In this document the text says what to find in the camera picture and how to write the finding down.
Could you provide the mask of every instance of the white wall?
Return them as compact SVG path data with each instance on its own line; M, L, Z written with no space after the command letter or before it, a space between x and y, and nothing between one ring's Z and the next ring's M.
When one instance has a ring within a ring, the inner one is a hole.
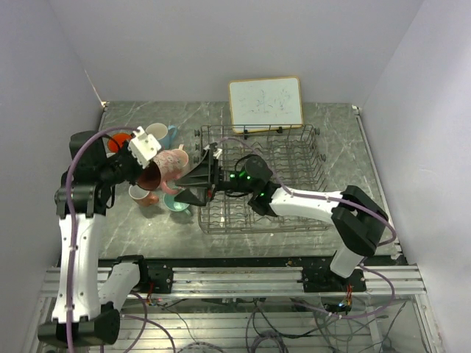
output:
M70 135L101 104L46 0L0 1L0 342L20 352L44 271L57 262L54 193Z
M470 350L471 2L425 0L364 105L409 262L449 352Z
M50 0L103 100L228 100L297 75L304 101L363 104L422 0Z

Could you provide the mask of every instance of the blue mug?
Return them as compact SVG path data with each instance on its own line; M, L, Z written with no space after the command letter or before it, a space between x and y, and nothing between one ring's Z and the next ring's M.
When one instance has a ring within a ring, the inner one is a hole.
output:
M183 202L176 202L175 201L176 195L169 195L165 194L163 196L163 203L167 206L170 211L173 212L184 212L187 215L191 215L191 211L188 209L190 207L189 204L184 204Z
M147 127L146 133L153 134L163 149L170 149L171 142L177 134L177 127L174 125L167 127L164 124L155 123Z

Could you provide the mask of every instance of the whiteboard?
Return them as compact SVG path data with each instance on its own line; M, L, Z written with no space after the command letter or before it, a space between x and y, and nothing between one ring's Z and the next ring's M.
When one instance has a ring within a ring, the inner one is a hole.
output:
M244 79L229 83L230 114L233 125L256 124L249 132L273 129L283 124L302 125L300 80L293 77ZM235 126L237 133L244 132Z

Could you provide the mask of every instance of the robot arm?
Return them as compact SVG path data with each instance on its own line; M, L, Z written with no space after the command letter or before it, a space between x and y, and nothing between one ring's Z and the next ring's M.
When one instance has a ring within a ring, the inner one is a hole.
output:
M80 132L71 137L72 157L94 134ZM75 346L114 343L119 331L119 311L124 301L134 287L149 281L144 257L136 255L118 258L103 287L98 291L96 286L99 241L110 199L113 206L114 187L124 181L134 184L160 150L154 136L139 128L133 132L133 138L110 158L106 156L102 140L97 140L80 158L74 171L72 196L78 232L71 302L74 303L72 327ZM38 329L40 341L58 347L67 347L66 292L72 228L66 204L65 175L55 195L62 242L59 292L52 321Z
M72 157L94 132L81 132L71 137ZM93 143L80 158L74 172L73 203L77 211L77 253L72 274L73 338L75 346L113 344L118 338L119 310L129 292L139 284L148 282L146 263L142 256L118 258L113 270L98 291L96 275L98 266L99 236L105 223L108 201L113 206L114 186L128 181L134 184L152 158L161 150L160 144L142 128L135 137L112 157L106 158L103 142ZM183 178L178 186L185 190L176 196L179 202L205 206L217 192L251 195L249 206L260 215L295 215L315 218L333 224L343 240L335 253L327 281L342 285L364 257L372 256L379 244L385 226L378 219L343 203L329 199L347 199L361 204L387 220L387 216L360 188L349 186L344 191L316 193L289 189L273 183L272 171L257 155L247 155L239 162L240 171L223 171L218 166L222 150L211 144L201 163ZM65 174L62 187L56 192L57 214L60 217L62 258L60 288L52 313L52 321L38 329L40 341L53 346L67 347L65 321L67 307L65 293L69 264L71 215L66 205Z
M384 224L360 210L330 200L355 202L387 220L386 213L362 189L350 185L344 191L332 193L295 189L289 189L291 193L288 193L271 181L273 172L260 156L249 154L241 158L237 163L241 164L240 171L223 171L218 165L221 152L215 143L206 148L199 165L176 181L178 186L187 188L176 196L176 201L201 207L219 191L250 194L248 204L259 215L294 215L333 224L343 244L337 249L326 276L340 282L344 282L365 257L375 254Z

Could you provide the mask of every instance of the wire dish rack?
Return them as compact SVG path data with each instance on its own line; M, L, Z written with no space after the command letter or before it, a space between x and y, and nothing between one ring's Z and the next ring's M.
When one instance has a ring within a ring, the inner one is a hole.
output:
M238 134L238 131L252 131L257 126L210 125L195 130L200 138L200 150L209 143L224 137L236 137L259 151L265 161L273 166L281 179L291 188L310 191L325 191L327 180L323 170L325 155L320 154L316 144L318 129L312 125L271 126L263 125L261 132ZM228 140L222 146L219 165L226 170L233 170L235 163L243 156L252 153L237 141ZM267 233L325 230L328 224L303 217L269 217L255 213L247 204L251 196L231 198L218 192L214 200L198 209L198 222L202 231L209 234L226 233Z

